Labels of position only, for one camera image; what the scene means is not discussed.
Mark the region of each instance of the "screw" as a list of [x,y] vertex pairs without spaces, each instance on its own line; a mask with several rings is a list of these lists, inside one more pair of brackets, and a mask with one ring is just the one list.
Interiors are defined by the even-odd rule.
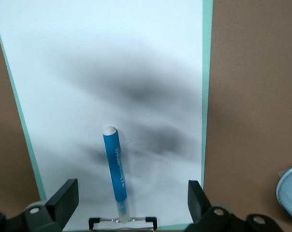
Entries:
[[29,213],[31,213],[31,214],[35,214],[35,213],[37,213],[37,212],[39,212],[39,211],[40,211],[40,208],[39,208],[39,207],[35,207],[35,208],[30,209],[30,210],[29,210]]
[[255,222],[257,222],[258,224],[260,224],[260,225],[264,225],[264,224],[265,224],[265,220],[264,220],[262,217],[255,216],[255,217],[253,218],[253,220],[254,220]]
[[218,216],[223,216],[224,215],[224,212],[222,209],[219,209],[219,208],[216,208],[214,210],[214,213],[217,214]]

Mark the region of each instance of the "white marker end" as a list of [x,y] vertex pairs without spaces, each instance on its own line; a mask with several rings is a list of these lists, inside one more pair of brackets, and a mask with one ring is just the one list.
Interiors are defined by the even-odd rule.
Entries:
[[115,127],[107,127],[105,128],[103,135],[112,135],[116,133],[116,128]]

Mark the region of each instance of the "light blue container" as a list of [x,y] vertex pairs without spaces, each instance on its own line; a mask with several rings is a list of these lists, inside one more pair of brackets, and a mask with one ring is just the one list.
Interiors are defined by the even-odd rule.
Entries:
[[292,216],[292,168],[285,172],[276,189],[278,202]]

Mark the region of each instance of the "brown background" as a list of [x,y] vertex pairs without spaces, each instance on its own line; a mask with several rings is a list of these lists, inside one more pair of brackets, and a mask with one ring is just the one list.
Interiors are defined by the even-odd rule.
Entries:
[[[292,232],[277,203],[292,166],[292,0],[214,0],[204,189],[245,219]],[[0,211],[39,200],[0,47]]]

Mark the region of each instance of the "blue marker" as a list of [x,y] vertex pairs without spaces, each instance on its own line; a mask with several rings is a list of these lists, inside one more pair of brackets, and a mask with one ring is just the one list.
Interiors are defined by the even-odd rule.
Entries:
[[130,219],[129,206],[125,179],[121,166],[121,150],[118,131],[115,127],[108,127],[103,133],[109,170],[113,183],[114,195],[117,203],[120,222],[128,222]]

